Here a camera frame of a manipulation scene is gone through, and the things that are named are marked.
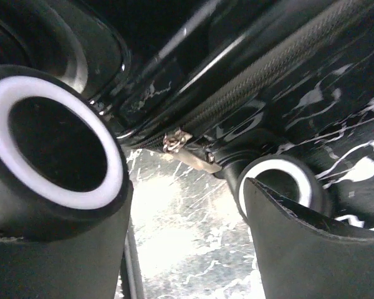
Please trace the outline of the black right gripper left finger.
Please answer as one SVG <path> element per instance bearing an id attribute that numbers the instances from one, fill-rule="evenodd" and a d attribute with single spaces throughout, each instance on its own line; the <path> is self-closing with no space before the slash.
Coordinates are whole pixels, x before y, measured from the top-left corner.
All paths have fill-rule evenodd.
<path id="1" fill-rule="evenodd" d="M 0 234 L 0 298 L 114 298 L 134 192 L 128 187 L 118 212 L 73 238 Z"/>

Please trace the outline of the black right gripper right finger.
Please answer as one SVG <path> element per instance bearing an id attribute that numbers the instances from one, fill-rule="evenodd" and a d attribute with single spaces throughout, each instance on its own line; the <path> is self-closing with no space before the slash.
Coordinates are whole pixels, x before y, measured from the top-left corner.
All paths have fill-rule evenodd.
<path id="1" fill-rule="evenodd" d="M 244 183 L 266 298 L 374 298 L 374 231 Z"/>

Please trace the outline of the metal zipper pull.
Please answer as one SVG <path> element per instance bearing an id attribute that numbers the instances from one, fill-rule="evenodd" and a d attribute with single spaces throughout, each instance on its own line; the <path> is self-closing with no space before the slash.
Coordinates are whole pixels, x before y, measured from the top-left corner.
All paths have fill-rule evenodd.
<path id="1" fill-rule="evenodd" d="M 163 152 L 199 171 L 214 174 L 222 170 L 210 154 L 200 156 L 186 147 L 192 137 L 180 128 L 167 132 L 163 138 Z"/>

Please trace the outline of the black white space suitcase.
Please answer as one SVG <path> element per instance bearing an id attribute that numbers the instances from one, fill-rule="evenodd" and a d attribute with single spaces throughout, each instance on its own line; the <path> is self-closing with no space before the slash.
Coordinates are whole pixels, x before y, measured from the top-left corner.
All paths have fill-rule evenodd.
<path id="1" fill-rule="evenodd" d="M 374 11 L 374 1 L 265 1 L 207 51 L 226 18 L 206 1 L 138 66 L 115 1 L 0 1 L 0 234 L 68 239 L 123 206 L 122 144 L 163 150 L 217 121 Z"/>

